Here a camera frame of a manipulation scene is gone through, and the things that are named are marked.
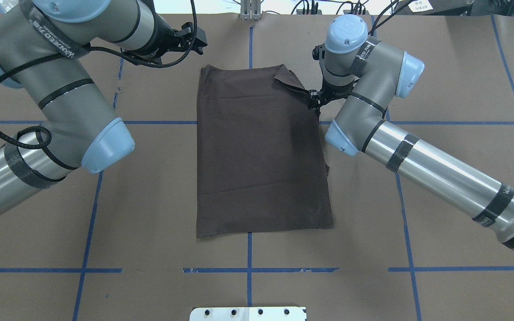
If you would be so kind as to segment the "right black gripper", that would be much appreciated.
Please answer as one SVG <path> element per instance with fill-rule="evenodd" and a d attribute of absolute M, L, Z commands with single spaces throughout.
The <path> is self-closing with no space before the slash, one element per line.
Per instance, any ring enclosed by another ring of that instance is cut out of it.
<path fill-rule="evenodd" d="M 312 57 L 321 69 L 322 87 L 309 91 L 309 109 L 320 109 L 334 100 L 348 98 L 351 93 L 351 67 L 338 66 L 343 61 L 338 56 L 338 53 L 328 51 L 325 45 L 316 45 L 312 50 Z"/>

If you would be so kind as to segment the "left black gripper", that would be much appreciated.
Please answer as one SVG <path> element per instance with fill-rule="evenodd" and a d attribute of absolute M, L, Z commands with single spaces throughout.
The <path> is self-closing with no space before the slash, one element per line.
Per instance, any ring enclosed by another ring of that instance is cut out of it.
<path fill-rule="evenodd" d="M 182 25 L 182 30 L 175 30 L 163 18 L 154 19 L 153 34 L 141 48 L 134 50 L 134 56 L 145 62 L 162 64 L 162 56 L 169 52 L 184 53 L 194 51 L 203 54 L 207 46 L 204 29 L 193 22 Z"/>

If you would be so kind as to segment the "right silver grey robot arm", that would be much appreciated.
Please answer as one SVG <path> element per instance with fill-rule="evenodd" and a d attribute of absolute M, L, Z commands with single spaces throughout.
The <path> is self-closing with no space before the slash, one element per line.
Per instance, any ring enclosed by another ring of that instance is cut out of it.
<path fill-rule="evenodd" d="M 369 35 L 363 18 L 352 14 L 331 21 L 312 57 L 323 82 L 321 90 L 310 92 L 310 107 L 345 100 L 326 132 L 330 145 L 351 156 L 363 152 L 405 176 L 492 230 L 514 251 L 514 187 L 386 120 L 393 97 L 406 97 L 416 85 L 422 61 Z"/>

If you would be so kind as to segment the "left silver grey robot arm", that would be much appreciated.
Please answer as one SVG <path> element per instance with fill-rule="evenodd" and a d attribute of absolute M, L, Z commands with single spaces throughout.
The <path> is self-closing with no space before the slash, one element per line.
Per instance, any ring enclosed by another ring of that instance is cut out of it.
<path fill-rule="evenodd" d="M 150 0 L 20 0 L 0 16 L 0 85 L 25 89 L 45 116 L 0 130 L 0 215 L 83 167 L 99 173 L 135 148 L 123 120 L 80 64 L 91 52 L 167 68 L 169 52 L 203 53 L 196 13 L 174 29 Z"/>

